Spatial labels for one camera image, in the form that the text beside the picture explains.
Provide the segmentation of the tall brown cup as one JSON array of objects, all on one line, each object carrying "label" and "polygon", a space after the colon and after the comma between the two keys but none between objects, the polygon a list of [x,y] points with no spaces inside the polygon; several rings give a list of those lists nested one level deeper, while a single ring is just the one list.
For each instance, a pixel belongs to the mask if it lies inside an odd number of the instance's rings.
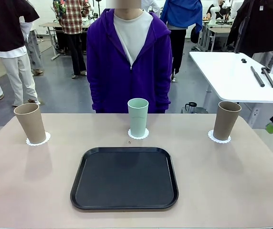
[{"label": "tall brown cup", "polygon": [[219,102],[213,129],[214,138],[220,141],[228,140],[241,109],[241,106],[234,102]]},{"label": "tall brown cup", "polygon": [[31,144],[39,144],[46,140],[46,133],[38,104],[22,104],[14,109],[14,114]]}]

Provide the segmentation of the white scalloped paper coaster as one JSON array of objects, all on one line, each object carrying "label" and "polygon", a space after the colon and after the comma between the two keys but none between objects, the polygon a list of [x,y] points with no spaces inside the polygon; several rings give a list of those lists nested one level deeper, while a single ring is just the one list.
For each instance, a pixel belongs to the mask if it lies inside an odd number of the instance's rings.
[{"label": "white scalloped paper coaster", "polygon": [[208,137],[209,137],[210,140],[214,141],[215,143],[219,143],[219,144],[226,144],[226,143],[229,143],[231,141],[231,136],[229,136],[227,140],[216,139],[213,136],[213,130],[208,131]]},{"label": "white scalloped paper coaster", "polygon": [[127,133],[129,137],[136,140],[145,139],[149,136],[149,130],[147,128],[129,128]]},{"label": "white scalloped paper coaster", "polygon": [[40,145],[43,145],[43,144],[45,144],[46,142],[48,142],[50,140],[51,134],[49,132],[45,132],[45,136],[46,136],[46,138],[45,138],[44,141],[42,141],[40,143],[36,143],[36,144],[35,143],[31,143],[29,141],[29,139],[26,138],[26,144],[29,145],[29,146],[40,146]]}]

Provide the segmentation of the tall mint green cup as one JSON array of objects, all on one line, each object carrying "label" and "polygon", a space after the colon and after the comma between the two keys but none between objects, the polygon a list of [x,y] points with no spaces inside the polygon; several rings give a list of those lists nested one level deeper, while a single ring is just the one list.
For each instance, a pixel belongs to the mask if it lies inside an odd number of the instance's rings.
[{"label": "tall mint green cup", "polygon": [[130,117],[130,133],[142,137],[146,131],[149,102],[143,98],[133,98],[127,103]]}]

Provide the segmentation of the person's right forearm purple sleeve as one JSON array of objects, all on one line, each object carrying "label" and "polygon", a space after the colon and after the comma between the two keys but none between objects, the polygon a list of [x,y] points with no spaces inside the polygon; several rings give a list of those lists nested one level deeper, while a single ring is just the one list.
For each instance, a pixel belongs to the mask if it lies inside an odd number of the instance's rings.
[{"label": "person's right forearm purple sleeve", "polygon": [[102,80],[100,74],[96,70],[88,70],[87,78],[90,85],[91,97],[92,97],[92,108],[96,113],[104,113],[103,102],[102,102]]}]

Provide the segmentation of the person's left forearm purple sleeve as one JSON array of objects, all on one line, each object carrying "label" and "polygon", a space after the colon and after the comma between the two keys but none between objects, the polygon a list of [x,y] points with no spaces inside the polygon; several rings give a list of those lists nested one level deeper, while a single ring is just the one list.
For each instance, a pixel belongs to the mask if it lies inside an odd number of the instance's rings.
[{"label": "person's left forearm purple sleeve", "polygon": [[156,113],[164,114],[168,110],[170,100],[168,93],[171,86],[170,73],[161,73],[155,79]]}]

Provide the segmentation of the black metal rod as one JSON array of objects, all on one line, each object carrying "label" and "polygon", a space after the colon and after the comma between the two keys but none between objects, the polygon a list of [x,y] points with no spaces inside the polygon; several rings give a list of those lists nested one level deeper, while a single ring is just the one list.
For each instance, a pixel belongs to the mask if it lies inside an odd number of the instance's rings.
[{"label": "black metal rod", "polygon": [[259,74],[255,71],[255,69],[251,66],[250,67],[256,81],[258,82],[260,87],[265,87],[265,84],[263,83],[262,79],[260,78]]},{"label": "black metal rod", "polygon": [[270,75],[270,69],[267,67],[262,67],[262,74],[264,74],[270,84],[270,86],[273,88],[273,80],[271,79]]}]

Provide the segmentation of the black coat on stand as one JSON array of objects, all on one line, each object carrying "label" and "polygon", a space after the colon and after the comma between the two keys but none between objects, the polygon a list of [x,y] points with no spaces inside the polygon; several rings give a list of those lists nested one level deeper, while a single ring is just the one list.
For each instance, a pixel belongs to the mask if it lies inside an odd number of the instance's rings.
[{"label": "black coat on stand", "polygon": [[227,39],[249,57],[273,51],[273,0],[244,0]]}]

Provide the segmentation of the white desk with equipment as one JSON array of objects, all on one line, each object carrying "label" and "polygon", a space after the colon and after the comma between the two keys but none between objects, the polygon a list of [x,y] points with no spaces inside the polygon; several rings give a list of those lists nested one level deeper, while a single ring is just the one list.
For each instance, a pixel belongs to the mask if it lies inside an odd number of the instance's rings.
[{"label": "white desk with equipment", "polygon": [[220,39],[221,49],[223,49],[230,31],[231,25],[223,23],[209,25],[208,22],[204,22],[199,34],[196,49],[201,52],[212,52],[214,50],[215,42]]}]

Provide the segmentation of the person in blue jacket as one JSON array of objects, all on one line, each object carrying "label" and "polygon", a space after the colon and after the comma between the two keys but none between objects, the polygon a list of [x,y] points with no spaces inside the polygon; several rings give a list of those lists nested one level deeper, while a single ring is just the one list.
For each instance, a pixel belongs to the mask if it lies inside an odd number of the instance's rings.
[{"label": "person in blue jacket", "polygon": [[190,40],[197,43],[202,29],[202,3],[200,0],[166,0],[160,19],[170,30],[172,50],[171,80],[179,73],[182,62],[185,36],[189,26],[194,25]]}]

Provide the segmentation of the black plastic serving tray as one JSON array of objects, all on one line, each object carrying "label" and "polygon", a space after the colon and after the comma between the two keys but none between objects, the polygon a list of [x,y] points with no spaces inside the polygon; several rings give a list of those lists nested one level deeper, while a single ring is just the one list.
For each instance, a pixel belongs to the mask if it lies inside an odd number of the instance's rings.
[{"label": "black plastic serving tray", "polygon": [[171,156],[158,147],[86,151],[70,193],[80,210],[167,209],[178,197]]}]

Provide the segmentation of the person in purple hoodie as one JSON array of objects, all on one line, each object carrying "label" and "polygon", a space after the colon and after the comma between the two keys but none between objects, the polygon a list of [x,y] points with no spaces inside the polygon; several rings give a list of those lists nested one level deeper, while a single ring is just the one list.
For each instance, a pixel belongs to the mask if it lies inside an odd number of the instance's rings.
[{"label": "person in purple hoodie", "polygon": [[104,113],[127,113],[143,98],[156,113],[155,79],[172,70],[170,30],[141,0],[108,0],[87,32],[87,71],[100,74]]}]

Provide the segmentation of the person in plaid shirt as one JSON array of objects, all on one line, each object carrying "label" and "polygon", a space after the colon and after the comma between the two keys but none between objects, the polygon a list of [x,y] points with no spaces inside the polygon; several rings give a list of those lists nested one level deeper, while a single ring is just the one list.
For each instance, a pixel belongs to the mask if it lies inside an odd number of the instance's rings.
[{"label": "person in plaid shirt", "polygon": [[73,76],[86,76],[86,65],[82,51],[82,19],[89,14],[91,5],[88,0],[52,0],[56,18],[62,27],[70,50]]}]

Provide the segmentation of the wooden top desk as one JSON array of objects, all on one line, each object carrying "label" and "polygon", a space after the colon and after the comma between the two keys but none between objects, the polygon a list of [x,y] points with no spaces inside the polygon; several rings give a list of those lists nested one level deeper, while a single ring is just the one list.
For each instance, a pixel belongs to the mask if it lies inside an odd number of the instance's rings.
[{"label": "wooden top desk", "polygon": [[51,61],[54,61],[56,58],[61,56],[61,53],[58,52],[55,48],[56,43],[58,42],[56,33],[63,33],[63,29],[61,25],[58,22],[47,22],[44,24],[40,24],[39,27],[46,28],[47,33],[51,40],[52,50],[53,50],[53,57],[51,58]]}]

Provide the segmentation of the person in grey baggy trousers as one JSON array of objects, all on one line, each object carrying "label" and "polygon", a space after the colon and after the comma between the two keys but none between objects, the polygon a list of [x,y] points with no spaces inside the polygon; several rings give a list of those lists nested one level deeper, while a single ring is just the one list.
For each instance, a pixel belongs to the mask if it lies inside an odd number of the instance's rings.
[{"label": "person in grey baggy trousers", "polygon": [[42,76],[44,74],[42,56],[33,23],[29,28],[23,16],[20,16],[19,20],[23,36],[25,37],[25,47],[30,59],[31,72],[33,76]]}]

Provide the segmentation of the person in black top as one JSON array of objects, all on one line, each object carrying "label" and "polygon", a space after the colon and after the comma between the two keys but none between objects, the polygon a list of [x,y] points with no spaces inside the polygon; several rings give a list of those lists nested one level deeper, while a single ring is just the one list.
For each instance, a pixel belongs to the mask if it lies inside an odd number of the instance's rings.
[{"label": "person in black top", "polygon": [[0,0],[0,59],[14,91],[14,107],[24,104],[23,87],[28,102],[40,104],[25,46],[37,19],[38,13],[26,0]]}]

